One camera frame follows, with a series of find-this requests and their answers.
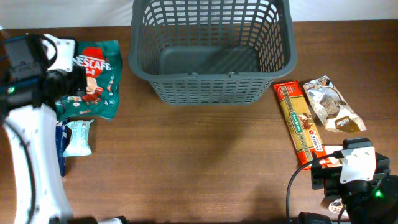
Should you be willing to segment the blue tissue pack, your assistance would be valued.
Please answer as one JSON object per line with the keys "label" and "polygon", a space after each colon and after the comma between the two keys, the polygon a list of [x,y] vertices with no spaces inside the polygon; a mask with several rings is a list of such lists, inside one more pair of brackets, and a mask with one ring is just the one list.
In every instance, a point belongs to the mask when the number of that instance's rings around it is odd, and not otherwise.
{"label": "blue tissue pack", "polygon": [[66,158],[63,153],[68,146],[68,131],[67,123],[69,119],[65,119],[57,123],[55,127],[55,143],[58,156],[58,163],[60,168],[60,175],[65,176]]}

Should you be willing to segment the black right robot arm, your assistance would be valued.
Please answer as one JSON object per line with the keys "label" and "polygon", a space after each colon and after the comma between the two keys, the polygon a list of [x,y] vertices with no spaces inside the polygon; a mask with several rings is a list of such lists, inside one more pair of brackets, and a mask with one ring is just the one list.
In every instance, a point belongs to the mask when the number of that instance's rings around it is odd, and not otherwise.
{"label": "black right robot arm", "polygon": [[340,199],[351,223],[397,223],[397,176],[390,174],[389,164],[388,157],[377,153],[370,181],[342,184],[341,167],[323,168],[316,160],[309,166],[312,189],[322,189],[326,200]]}

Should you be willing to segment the green Nescafe coffee bag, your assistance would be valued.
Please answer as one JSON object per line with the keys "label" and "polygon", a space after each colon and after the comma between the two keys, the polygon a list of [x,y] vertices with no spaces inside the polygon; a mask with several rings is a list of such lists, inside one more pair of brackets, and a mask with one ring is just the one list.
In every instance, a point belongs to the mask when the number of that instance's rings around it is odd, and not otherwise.
{"label": "green Nescafe coffee bag", "polygon": [[123,61],[117,40],[79,42],[73,64],[87,76],[85,96],[65,96],[56,102],[57,119],[99,116],[112,120],[119,107]]}

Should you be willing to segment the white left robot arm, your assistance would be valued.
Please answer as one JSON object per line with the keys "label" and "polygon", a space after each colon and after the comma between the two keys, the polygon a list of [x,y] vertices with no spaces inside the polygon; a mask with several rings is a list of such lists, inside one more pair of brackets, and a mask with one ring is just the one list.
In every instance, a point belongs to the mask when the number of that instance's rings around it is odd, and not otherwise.
{"label": "white left robot arm", "polygon": [[15,223],[97,223],[73,216],[60,176],[56,151],[60,97],[84,91],[86,75],[77,67],[34,72],[1,84],[1,117],[12,152],[16,181]]}

